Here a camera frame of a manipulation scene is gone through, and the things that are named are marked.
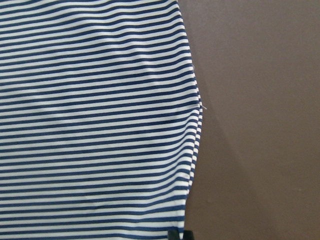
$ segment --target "striped shirt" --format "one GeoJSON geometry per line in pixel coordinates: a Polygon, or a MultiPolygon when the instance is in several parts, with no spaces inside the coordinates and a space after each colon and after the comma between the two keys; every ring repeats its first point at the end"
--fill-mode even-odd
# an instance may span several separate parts
{"type": "Polygon", "coordinates": [[[0,240],[182,237],[201,122],[176,0],[0,1],[0,240]]]}

